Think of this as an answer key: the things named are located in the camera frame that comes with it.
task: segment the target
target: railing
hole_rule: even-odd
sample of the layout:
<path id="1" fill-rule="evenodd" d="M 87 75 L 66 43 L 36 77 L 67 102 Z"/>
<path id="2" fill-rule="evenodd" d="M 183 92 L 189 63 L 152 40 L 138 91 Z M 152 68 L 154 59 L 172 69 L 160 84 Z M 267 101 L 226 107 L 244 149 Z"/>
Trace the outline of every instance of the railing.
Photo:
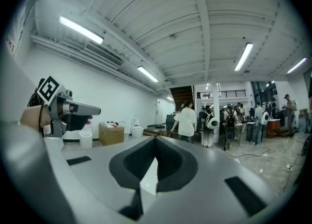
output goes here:
<path id="1" fill-rule="evenodd" d="M 246 97 L 246 90 L 234 90 L 234 91 L 218 91 L 220 97 Z M 214 98 L 213 92 L 202 92 L 200 98 L 211 99 Z"/>

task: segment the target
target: white bucket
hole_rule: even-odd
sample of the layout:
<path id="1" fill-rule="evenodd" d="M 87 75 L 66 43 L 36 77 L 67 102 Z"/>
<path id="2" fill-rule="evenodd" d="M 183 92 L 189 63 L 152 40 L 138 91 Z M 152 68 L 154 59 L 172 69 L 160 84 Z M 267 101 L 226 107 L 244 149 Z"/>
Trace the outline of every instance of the white bucket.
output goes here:
<path id="1" fill-rule="evenodd" d="M 123 141 L 127 142 L 129 137 L 130 131 L 124 131 L 123 132 Z"/>
<path id="2" fill-rule="evenodd" d="M 90 131 L 79 131 L 80 136 L 80 147 L 83 149 L 92 148 L 92 132 Z"/>

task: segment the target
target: wooden staircase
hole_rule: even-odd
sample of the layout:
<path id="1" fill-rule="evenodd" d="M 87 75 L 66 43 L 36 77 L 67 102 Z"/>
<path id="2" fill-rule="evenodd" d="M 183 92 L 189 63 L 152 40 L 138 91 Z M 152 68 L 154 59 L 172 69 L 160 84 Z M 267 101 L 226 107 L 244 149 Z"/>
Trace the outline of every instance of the wooden staircase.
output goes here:
<path id="1" fill-rule="evenodd" d="M 194 104 L 194 97 L 191 86 L 171 88 L 170 91 L 176 104 L 175 105 L 176 111 L 178 111 L 181 105 L 188 99 L 190 99 Z"/>

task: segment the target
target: pillar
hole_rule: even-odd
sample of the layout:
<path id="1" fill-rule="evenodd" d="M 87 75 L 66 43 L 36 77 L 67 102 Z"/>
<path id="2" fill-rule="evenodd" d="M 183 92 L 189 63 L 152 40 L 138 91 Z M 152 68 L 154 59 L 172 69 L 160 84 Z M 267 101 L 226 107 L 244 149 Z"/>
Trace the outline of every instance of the pillar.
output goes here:
<path id="1" fill-rule="evenodd" d="M 213 96 L 214 96 L 214 116 L 217 117 L 218 119 L 220 119 L 220 104 L 219 104 L 219 94 L 218 94 L 218 87 L 216 85 L 216 83 L 212 83 L 212 90 L 213 90 Z M 214 143 L 218 143 L 219 142 L 219 130 L 220 127 L 218 129 L 218 132 L 214 132 Z"/>

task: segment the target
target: ceiling light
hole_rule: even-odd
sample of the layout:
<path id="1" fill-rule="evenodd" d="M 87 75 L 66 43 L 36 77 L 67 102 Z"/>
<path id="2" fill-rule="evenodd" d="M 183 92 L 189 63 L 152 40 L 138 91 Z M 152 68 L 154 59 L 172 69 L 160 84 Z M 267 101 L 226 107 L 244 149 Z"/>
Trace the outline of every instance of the ceiling light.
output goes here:
<path id="1" fill-rule="evenodd" d="M 287 73 L 291 74 L 294 70 L 296 70 L 299 66 L 301 66 L 306 61 L 307 61 L 307 58 L 303 58 L 294 67 L 292 67 L 290 70 L 288 70 Z"/>
<path id="2" fill-rule="evenodd" d="M 60 17 L 59 18 L 59 22 L 71 29 L 76 30 L 77 32 L 81 33 L 84 36 L 87 36 L 88 38 L 90 38 L 91 40 L 95 41 L 98 44 L 101 44 L 103 42 L 103 38 L 92 33 L 91 31 L 85 29 L 84 27 L 81 27 L 80 25 L 74 23 L 73 21 L 66 19 L 64 17 Z"/>
<path id="3" fill-rule="evenodd" d="M 249 54 L 250 51 L 252 50 L 252 47 L 253 47 L 253 44 L 252 44 L 252 43 L 246 43 L 244 52 L 243 52 L 243 54 L 242 54 L 242 56 L 241 56 L 241 58 L 240 58 L 240 60 L 239 60 L 239 62 L 238 62 L 238 64 L 237 64 L 237 66 L 236 66 L 236 68 L 235 68 L 235 71 L 236 71 L 236 72 L 239 71 L 239 70 L 242 68 L 242 66 L 243 66 L 243 64 L 244 64 L 244 62 L 245 62 L 245 60 L 246 60 L 247 57 L 248 57 L 248 54 Z"/>
<path id="4" fill-rule="evenodd" d="M 148 76 L 152 81 L 154 82 L 159 82 L 157 79 L 155 79 L 148 71 L 145 70 L 144 67 L 142 66 L 139 66 L 137 68 L 140 72 L 144 73 L 146 76 Z"/>

